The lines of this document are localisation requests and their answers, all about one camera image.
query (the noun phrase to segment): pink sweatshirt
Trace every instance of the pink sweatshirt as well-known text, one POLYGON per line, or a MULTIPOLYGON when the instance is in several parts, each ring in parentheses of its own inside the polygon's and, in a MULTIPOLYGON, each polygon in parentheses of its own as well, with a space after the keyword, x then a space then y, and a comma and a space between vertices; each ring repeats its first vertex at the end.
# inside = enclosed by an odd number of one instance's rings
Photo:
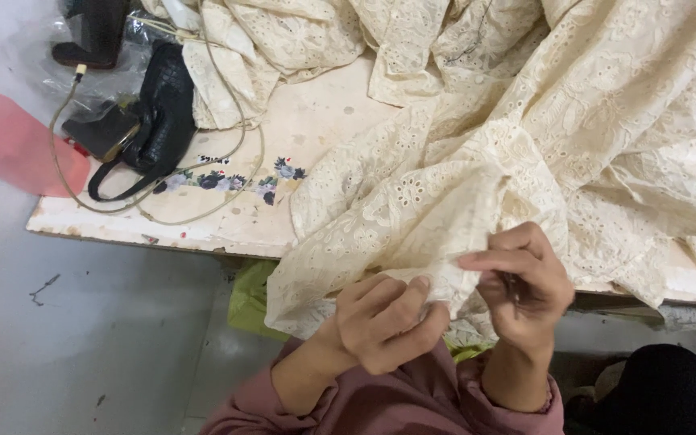
MULTIPOLYGON (((276 361, 301 343, 289 340, 276 361)), ((303 417, 284 411, 271 383, 271 365, 220 406, 200 435, 563 434, 563 404, 552 377, 544 409, 532 414, 505 410, 492 405, 479 386, 488 357, 489 351, 456 367, 440 341, 430 353, 386 375, 355 367, 339 376, 303 417)))

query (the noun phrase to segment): pink plastic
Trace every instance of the pink plastic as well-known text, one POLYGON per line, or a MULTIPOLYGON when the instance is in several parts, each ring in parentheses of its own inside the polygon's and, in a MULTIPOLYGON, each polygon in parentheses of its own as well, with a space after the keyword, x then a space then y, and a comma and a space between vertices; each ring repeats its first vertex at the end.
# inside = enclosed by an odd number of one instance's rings
MULTIPOLYGON (((90 162, 55 135, 58 162, 74 193, 80 193, 90 162)), ((35 195, 68 197, 53 168, 47 127, 0 94, 0 179, 35 195)))

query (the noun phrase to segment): fingernail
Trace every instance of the fingernail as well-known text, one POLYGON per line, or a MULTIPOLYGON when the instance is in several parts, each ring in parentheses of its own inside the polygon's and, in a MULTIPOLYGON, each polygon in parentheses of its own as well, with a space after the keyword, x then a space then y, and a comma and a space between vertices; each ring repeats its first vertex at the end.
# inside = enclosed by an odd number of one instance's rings
POLYGON ((418 280, 418 282, 420 282, 420 284, 421 284, 423 287, 428 287, 429 284, 431 283, 431 282, 429 281, 429 278, 426 277, 426 276, 423 276, 423 275, 416 276, 415 279, 418 280))

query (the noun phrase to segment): person's left hand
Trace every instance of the person's left hand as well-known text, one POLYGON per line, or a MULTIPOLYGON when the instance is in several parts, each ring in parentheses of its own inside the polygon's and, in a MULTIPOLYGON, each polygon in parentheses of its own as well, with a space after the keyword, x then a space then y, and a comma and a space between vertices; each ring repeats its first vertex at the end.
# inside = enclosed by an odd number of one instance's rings
POLYGON ((312 337, 321 343, 324 360, 340 373, 361 364, 373 375, 396 370, 430 352, 450 324, 444 302, 433 302, 420 320, 429 281, 410 282, 386 275, 346 286, 337 296, 335 314, 312 337))

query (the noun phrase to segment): black cloth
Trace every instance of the black cloth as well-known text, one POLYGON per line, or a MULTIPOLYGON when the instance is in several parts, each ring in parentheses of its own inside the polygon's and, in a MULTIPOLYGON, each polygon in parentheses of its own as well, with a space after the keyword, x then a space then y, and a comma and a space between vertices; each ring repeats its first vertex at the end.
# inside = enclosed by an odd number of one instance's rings
POLYGON ((696 435, 696 354, 672 344, 638 349, 581 423, 608 435, 696 435))

